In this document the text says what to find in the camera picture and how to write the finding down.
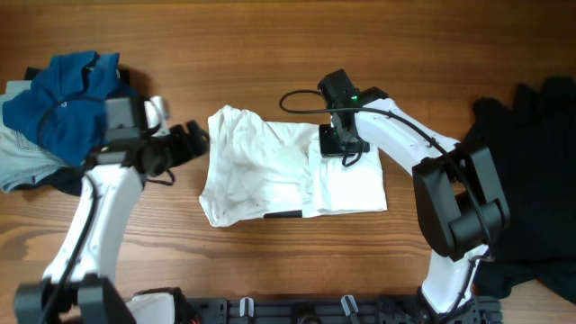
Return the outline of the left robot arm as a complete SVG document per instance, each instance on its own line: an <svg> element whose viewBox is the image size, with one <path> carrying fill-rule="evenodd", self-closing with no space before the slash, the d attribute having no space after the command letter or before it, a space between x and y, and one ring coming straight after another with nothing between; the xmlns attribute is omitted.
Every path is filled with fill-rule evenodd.
<svg viewBox="0 0 576 324"><path fill-rule="evenodd" d="M148 183L206 153L210 136L195 121L167 127L158 102L130 97L104 103L105 143L91 149L82 168L82 191L59 252L39 283L21 284L13 299L20 323L59 323L78 307L75 323L195 323L178 288L138 293L125 301L115 270L131 211Z"/></svg>

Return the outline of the white t-shirt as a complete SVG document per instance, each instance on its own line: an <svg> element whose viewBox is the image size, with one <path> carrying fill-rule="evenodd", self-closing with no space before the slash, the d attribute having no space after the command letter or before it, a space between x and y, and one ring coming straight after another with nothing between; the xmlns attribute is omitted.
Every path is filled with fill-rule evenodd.
<svg viewBox="0 0 576 324"><path fill-rule="evenodd" d="M215 228L281 212L312 218L387 209L376 147L345 167L320 154L316 124L264 121L226 105L208 126L210 162L199 202Z"/></svg>

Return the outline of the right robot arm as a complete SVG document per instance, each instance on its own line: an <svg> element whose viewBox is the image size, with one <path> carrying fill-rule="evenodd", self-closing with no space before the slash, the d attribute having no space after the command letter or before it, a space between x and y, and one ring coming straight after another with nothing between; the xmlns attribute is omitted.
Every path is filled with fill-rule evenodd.
<svg viewBox="0 0 576 324"><path fill-rule="evenodd" d="M495 260L495 242L509 225L509 207L489 149L465 146L403 112L381 89L355 87L340 69L319 82L331 123L320 128L320 152L356 164L371 148L412 177L418 225L432 249L419 287L423 320L447 323L472 301L481 262Z"/></svg>

